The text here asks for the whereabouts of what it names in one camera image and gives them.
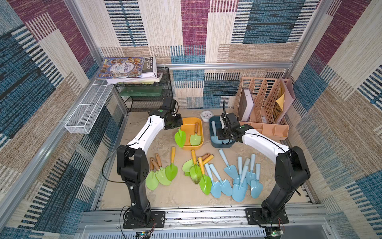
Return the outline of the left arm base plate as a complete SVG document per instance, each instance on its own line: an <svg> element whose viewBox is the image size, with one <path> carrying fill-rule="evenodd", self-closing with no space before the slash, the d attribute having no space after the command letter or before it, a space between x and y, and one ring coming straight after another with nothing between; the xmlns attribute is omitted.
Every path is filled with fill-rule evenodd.
<svg viewBox="0 0 382 239"><path fill-rule="evenodd" d="M151 211L143 216L133 215L128 211L123 215L123 229L164 228L166 220L165 211Z"/></svg>

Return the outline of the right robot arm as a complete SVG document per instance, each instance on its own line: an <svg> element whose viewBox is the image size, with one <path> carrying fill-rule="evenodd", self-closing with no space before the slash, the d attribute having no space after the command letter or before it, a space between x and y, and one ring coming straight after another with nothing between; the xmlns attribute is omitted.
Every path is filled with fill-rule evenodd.
<svg viewBox="0 0 382 239"><path fill-rule="evenodd" d="M275 182L270 195L262 202L261 209L250 213L253 223L271 224L278 219L288 223L285 216L285 205L292 198L298 187L302 186L311 176L303 150L275 142L262 135L248 124L241 125L234 113L223 112L220 116L222 130L218 132L219 139L231 139L253 147L275 164Z"/></svg>

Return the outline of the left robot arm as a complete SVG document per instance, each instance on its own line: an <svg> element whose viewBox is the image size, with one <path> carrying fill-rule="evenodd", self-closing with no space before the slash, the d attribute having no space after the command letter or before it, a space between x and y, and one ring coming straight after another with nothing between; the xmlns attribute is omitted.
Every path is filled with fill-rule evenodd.
<svg viewBox="0 0 382 239"><path fill-rule="evenodd" d="M148 113L148 119L139 133L117 150L117 174L128 188L131 206L127 222L139 227L153 223L151 205L147 198L145 180L149 174L146 153L161 130L179 128L182 116L178 113L178 102L164 98L163 104Z"/></svg>

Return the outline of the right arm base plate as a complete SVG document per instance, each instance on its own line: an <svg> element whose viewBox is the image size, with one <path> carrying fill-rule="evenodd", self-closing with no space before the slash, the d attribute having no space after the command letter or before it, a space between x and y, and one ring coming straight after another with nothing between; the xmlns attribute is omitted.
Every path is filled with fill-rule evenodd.
<svg viewBox="0 0 382 239"><path fill-rule="evenodd" d="M289 223L285 209L273 212L265 208L246 208L245 214L249 225L269 226L279 222L283 224Z"/></svg>

